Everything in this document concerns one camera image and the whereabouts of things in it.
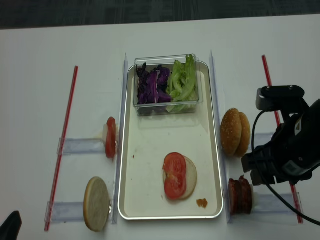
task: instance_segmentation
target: metal tray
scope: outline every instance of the metal tray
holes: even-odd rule
[[[203,102],[196,113],[138,116],[133,105],[135,69],[128,71],[118,210],[126,220],[213,219],[224,201],[208,66],[200,62]],[[165,156],[179,152],[197,169],[197,185],[186,200],[166,198]],[[206,199],[206,208],[198,199]]]

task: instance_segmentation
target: black object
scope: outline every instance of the black object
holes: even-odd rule
[[[0,226],[0,240],[15,240],[22,225],[19,211],[14,211]]]
[[[292,85],[258,89],[256,107],[265,112],[281,111],[284,123],[270,142],[255,148],[256,162],[252,153],[241,159],[243,171],[251,171],[254,186],[286,181],[295,185],[310,179],[320,166],[320,99],[309,107],[304,94],[301,87]]]

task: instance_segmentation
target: clear plastic container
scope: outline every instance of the clear plastic container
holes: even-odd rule
[[[157,102],[157,103],[146,103],[140,104],[138,100],[138,84],[139,77],[137,74],[137,69],[141,68],[144,63],[146,63],[146,71],[149,73],[161,65],[164,68],[170,70],[170,75],[172,74],[175,60],[180,63],[186,63],[186,55],[176,55],[176,56],[162,56],[162,57],[149,57],[149,58],[137,58],[135,60],[134,69],[134,95],[133,95],[133,106],[135,107],[138,116],[150,116],[150,115],[165,115],[165,114],[182,114],[182,113],[194,113],[196,112],[197,104],[202,102],[202,92],[201,92],[201,75],[199,72],[199,60],[192,54],[194,59],[195,67],[195,96],[189,101],[175,101],[171,99],[171,102]]]

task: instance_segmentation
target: black cable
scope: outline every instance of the black cable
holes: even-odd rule
[[[304,215],[302,212],[298,211],[298,210],[295,209],[293,206],[291,206],[290,203],[288,203],[282,196],[280,196],[280,195],[268,184],[268,182],[267,182],[267,180],[265,179],[262,171],[261,171],[260,168],[259,168],[259,165],[258,165],[258,163],[257,163],[257,161],[256,161],[256,159],[255,159],[255,130],[256,130],[256,125],[257,125],[257,122],[258,122],[259,118],[260,118],[261,115],[264,114],[265,112],[267,112],[267,111],[266,111],[266,110],[263,110],[262,112],[260,112],[260,113],[258,114],[258,116],[256,117],[256,119],[255,119],[255,121],[254,121],[253,128],[252,128],[251,149],[252,149],[252,157],[253,157],[253,160],[254,160],[254,162],[255,162],[256,169],[258,170],[259,175],[260,175],[263,183],[267,186],[267,188],[268,188],[281,202],[283,202],[284,205],[286,205],[291,211],[293,211],[295,214],[297,214],[298,216],[302,217],[303,219],[307,220],[308,222],[320,226],[320,221],[314,220],[313,218]]]

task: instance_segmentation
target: white surface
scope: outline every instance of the white surface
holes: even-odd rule
[[[215,146],[215,130],[211,106],[208,68],[198,71],[203,102],[196,113],[138,116],[133,105],[134,68],[128,75],[130,101],[127,102],[127,139],[124,151],[119,211],[129,218],[214,218],[223,207],[219,167]],[[198,172],[193,194],[183,201],[166,197],[163,164],[167,154],[181,153],[190,158]],[[197,199],[206,199],[206,209]]]
[[[309,105],[319,98],[319,26],[320,15],[307,15],[0,31],[1,220],[20,210],[19,239],[318,239],[320,227],[307,222],[227,225],[225,212],[214,220],[194,221],[119,217],[117,225],[99,234],[84,222],[53,224],[44,232],[44,215],[75,65],[79,72],[68,137],[94,136],[109,116],[118,121],[125,52],[131,66],[135,58],[186,52],[208,63],[212,49],[218,90],[224,94],[220,107],[239,108],[253,124],[256,91],[266,84],[263,54],[274,85],[300,85]],[[274,131],[273,113],[261,117],[257,128]],[[98,167],[88,159],[64,158],[57,197],[78,199],[93,175],[103,177],[100,166],[107,163],[94,162]],[[311,180],[297,185],[304,212],[318,220],[319,180],[316,170]]]

